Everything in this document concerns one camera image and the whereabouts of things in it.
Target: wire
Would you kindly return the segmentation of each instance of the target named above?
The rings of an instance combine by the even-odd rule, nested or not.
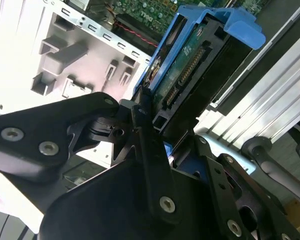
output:
[[[152,45],[152,46],[154,46],[156,48],[158,47],[158,45],[154,44],[153,42],[148,41],[147,39],[143,38],[140,34],[136,33],[135,31],[130,30],[129,28],[126,28],[125,26],[123,26],[122,24],[118,23],[117,21],[115,21],[113,25],[116,25],[116,26],[124,29],[125,31],[136,35],[141,40],[145,41],[147,44],[150,44],[150,45]]]
[[[147,44],[150,44],[150,45],[152,45],[152,46],[154,46],[154,47],[156,47],[156,48],[158,47],[158,45],[154,44],[154,43],[151,42],[151,41],[148,41],[147,39],[145,39],[144,37],[142,37],[142,36],[141,36],[140,34],[138,34],[137,32],[135,32],[135,31],[133,31],[133,30],[131,30],[131,29],[129,29],[129,28],[123,26],[123,25],[120,24],[120,23],[118,23],[118,21],[116,20],[115,12],[114,12],[114,10],[112,9],[112,7],[110,6],[110,4],[107,3],[107,2],[104,2],[104,5],[106,6],[105,8],[110,12],[110,14],[111,14],[112,17],[113,17],[113,20],[114,20],[113,25],[116,25],[116,26],[118,26],[119,28],[122,28],[123,30],[125,30],[125,31],[127,31],[127,32],[129,32],[129,33],[132,33],[132,34],[136,35],[138,38],[140,38],[141,40],[145,41]]]
[[[1,231],[0,231],[0,239],[1,239],[1,235],[2,235],[2,233],[3,233],[3,231],[4,231],[4,228],[5,228],[5,226],[6,226],[6,223],[7,223],[9,217],[10,217],[10,215],[8,215],[8,216],[6,217],[6,219],[5,219],[5,221],[4,221],[3,225],[2,225],[2,228],[1,228]]]

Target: silver screw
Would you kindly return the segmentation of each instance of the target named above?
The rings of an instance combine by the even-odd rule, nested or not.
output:
[[[202,142],[203,144],[206,144],[206,140],[203,137],[200,137],[200,142]]]
[[[226,160],[227,160],[229,163],[231,163],[231,164],[234,163],[234,160],[233,160],[230,156],[227,156],[227,157],[226,157]]]
[[[291,240],[290,237],[288,237],[288,235],[285,233],[282,233],[281,237],[282,237],[282,240]]]
[[[167,213],[172,214],[176,210],[176,205],[170,197],[162,196],[160,198],[160,207]]]
[[[105,101],[107,104],[110,104],[110,105],[114,104],[114,102],[113,102],[111,99],[109,99],[109,98],[105,98],[104,101]]]
[[[242,232],[241,232],[241,228],[238,225],[238,223],[236,223],[235,221],[233,221],[232,219],[228,220],[227,222],[228,228],[230,229],[230,231],[236,235],[238,238],[241,237]]]
[[[146,115],[147,113],[142,109],[142,108],[139,108],[139,112]]]
[[[39,145],[39,151],[46,156],[54,156],[59,152],[59,146],[53,141],[44,141]]]
[[[24,132],[16,127],[7,127],[1,131],[1,137],[10,142],[16,142],[23,139]]]

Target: green circuit board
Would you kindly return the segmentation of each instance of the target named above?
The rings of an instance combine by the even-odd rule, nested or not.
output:
[[[179,88],[175,87],[176,84],[179,87],[182,87],[185,84],[189,75],[203,56],[205,50],[202,43],[205,37],[205,27],[206,25],[201,23],[193,31],[154,92],[152,105],[156,111],[158,110],[156,107],[160,108],[159,103],[164,99],[167,106],[173,103],[173,100],[179,91]]]
[[[129,14],[163,36],[181,5],[222,8],[227,6],[228,2],[229,0],[117,0],[113,11],[116,14]],[[267,2],[269,0],[237,0],[234,5],[229,6],[243,6],[256,15]]]

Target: red wire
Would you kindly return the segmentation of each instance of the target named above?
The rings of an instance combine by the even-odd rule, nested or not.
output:
[[[130,30],[129,28],[126,28],[125,26],[121,25],[120,23],[115,22],[114,25],[117,25],[118,27],[123,28],[125,31],[136,35],[137,37],[139,37],[141,40],[145,41],[148,44],[150,44],[150,45],[152,45],[152,46],[154,46],[156,48],[158,47],[158,45],[156,45],[156,44],[148,41],[147,39],[143,38],[140,34],[136,33],[135,31]]]

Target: black cable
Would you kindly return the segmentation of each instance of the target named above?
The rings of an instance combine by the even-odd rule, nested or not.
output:
[[[1,231],[0,231],[0,239],[1,239],[1,235],[2,235],[2,233],[3,233],[3,231],[4,231],[4,228],[5,228],[5,226],[6,226],[6,223],[7,223],[9,217],[10,217],[10,215],[8,215],[8,216],[6,217],[6,219],[5,219],[5,221],[4,221],[3,225],[2,225],[2,228],[1,228]]]
[[[23,240],[25,238],[25,235],[27,234],[28,230],[29,230],[29,227],[25,226],[17,240]]]

